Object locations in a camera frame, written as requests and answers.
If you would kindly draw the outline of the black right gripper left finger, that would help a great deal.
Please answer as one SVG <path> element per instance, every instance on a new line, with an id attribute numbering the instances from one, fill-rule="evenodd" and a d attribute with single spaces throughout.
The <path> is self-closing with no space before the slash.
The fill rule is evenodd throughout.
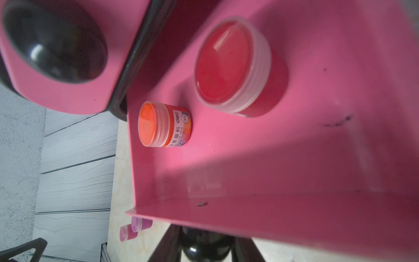
<path id="1" fill-rule="evenodd" d="M 180 233 L 181 227 L 172 224 L 151 254 L 148 262 L 180 262 L 182 253 Z"/>

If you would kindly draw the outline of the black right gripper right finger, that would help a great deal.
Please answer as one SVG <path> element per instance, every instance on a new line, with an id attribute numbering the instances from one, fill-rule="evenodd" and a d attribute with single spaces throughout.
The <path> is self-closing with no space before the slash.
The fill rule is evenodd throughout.
<path id="1" fill-rule="evenodd" d="M 252 239 L 234 238 L 231 248 L 232 262 L 265 262 Z"/>

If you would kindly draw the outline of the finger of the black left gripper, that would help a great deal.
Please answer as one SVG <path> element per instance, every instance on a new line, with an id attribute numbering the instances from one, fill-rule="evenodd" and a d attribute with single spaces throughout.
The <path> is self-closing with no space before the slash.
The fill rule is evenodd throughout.
<path id="1" fill-rule="evenodd" d="M 20 246 L 1 251 L 1 262 L 17 262 L 13 257 L 31 249 L 35 249 L 35 253 L 32 255 L 30 262 L 39 262 L 47 245 L 48 242 L 45 239 L 37 238 Z"/>

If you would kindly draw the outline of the pink bottom drawer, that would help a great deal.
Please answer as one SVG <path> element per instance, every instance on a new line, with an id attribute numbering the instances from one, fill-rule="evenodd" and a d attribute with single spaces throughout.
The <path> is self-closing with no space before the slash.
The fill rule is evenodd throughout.
<path id="1" fill-rule="evenodd" d="M 267 114 L 203 105 L 200 46 L 241 16 L 289 70 Z M 131 215 L 381 259 L 419 259 L 419 39 L 401 1 L 177 1 L 128 95 Z M 190 140 L 146 147 L 144 102 Z"/>

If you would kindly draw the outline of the orange paint can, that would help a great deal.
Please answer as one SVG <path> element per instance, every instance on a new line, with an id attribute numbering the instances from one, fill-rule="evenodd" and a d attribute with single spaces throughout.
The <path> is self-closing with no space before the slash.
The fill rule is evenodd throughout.
<path id="1" fill-rule="evenodd" d="M 193 121 L 185 108 L 146 101 L 140 109 L 137 126 L 144 146 L 179 147 L 190 140 Z"/>

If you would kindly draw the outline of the red paint can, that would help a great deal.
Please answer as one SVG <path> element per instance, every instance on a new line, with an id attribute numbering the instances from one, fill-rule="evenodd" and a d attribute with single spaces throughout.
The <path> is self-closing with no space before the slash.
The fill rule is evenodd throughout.
<path id="1" fill-rule="evenodd" d="M 208 34 L 194 68 L 196 94 L 207 107 L 259 117 L 288 88 L 289 70 L 266 37 L 248 20 L 230 17 Z"/>

